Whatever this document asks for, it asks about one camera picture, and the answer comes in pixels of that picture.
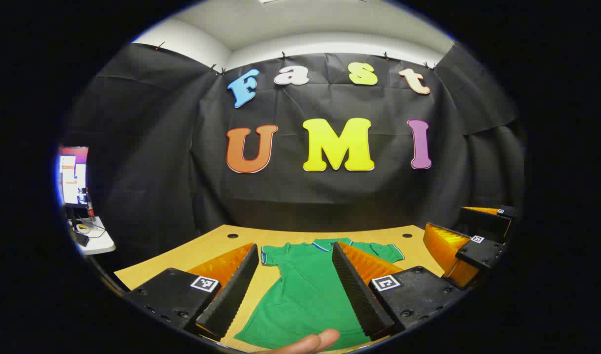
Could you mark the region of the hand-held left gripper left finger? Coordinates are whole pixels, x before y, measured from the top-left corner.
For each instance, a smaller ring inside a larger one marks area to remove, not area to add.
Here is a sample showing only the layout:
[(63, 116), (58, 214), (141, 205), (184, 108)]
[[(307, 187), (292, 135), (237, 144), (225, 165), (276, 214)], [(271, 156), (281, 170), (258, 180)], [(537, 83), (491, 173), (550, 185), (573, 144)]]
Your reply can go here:
[(125, 294), (125, 300), (177, 329), (220, 341), (259, 265), (248, 243), (189, 270), (168, 267)]

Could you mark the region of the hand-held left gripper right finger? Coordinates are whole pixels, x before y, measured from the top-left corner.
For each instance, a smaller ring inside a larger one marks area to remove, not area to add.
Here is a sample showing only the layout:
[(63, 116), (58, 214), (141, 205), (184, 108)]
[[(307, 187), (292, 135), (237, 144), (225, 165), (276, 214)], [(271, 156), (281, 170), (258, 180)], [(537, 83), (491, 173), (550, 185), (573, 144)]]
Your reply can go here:
[(419, 329), (462, 300), (460, 289), (423, 266), (400, 269), (336, 242), (332, 262), (363, 332), (372, 340)]

